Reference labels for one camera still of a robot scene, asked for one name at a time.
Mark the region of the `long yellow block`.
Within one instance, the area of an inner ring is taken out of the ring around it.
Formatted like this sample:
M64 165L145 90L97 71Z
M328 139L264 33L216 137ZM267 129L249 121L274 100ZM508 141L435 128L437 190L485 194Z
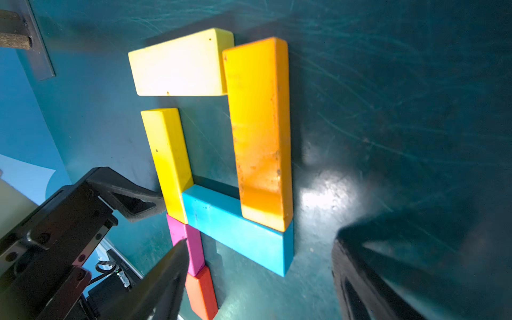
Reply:
M168 216L188 224L182 193L194 185L179 110L141 112Z

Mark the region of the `magenta block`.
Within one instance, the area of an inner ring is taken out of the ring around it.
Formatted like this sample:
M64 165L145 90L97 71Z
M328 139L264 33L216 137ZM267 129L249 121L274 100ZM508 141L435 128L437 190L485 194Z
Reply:
M201 241L201 233L199 230L188 224L183 224L173 217L166 215L172 244L176 245L181 240L187 242L189 252L189 268L188 273L196 276L205 266L205 258Z

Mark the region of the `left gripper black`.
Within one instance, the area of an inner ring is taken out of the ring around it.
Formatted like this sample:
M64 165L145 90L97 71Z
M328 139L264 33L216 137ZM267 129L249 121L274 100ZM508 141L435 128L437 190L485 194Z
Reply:
M92 279L83 264L118 224L110 207L131 223L166 212L161 193L110 167L62 187L1 240L2 319L68 316Z

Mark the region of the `red block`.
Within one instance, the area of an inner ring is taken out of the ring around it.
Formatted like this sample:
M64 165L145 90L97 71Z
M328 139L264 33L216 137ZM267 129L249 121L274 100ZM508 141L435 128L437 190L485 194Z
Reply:
M202 320L212 320L218 313L216 294L208 266L196 275L187 275L185 289L192 311Z

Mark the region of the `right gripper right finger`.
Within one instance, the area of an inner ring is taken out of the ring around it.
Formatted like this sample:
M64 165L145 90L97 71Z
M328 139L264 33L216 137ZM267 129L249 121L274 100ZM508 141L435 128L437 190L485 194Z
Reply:
M423 319L341 237L331 251L333 282L343 319Z

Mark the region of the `teal block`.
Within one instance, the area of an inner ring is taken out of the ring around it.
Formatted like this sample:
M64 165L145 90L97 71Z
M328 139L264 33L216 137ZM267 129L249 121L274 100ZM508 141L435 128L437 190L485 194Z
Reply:
M240 200L194 185L182 193L188 224L285 277L294 258L294 223L280 232L242 216Z

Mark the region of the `short yellow block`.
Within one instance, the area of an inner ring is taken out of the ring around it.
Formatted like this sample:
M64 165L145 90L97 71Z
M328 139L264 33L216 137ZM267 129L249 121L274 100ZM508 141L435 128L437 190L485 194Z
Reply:
M227 94L222 53L234 47L232 32L211 28L128 53L139 96Z

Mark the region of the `orange block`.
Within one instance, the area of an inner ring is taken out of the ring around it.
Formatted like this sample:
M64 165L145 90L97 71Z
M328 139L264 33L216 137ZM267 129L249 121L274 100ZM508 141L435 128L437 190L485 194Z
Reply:
M293 219L287 42L227 49L223 62L242 214L284 232Z

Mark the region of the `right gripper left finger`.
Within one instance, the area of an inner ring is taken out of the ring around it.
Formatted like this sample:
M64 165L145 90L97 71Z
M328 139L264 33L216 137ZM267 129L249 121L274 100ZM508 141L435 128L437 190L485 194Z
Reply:
M181 240L102 319L177 319L189 268L187 241Z

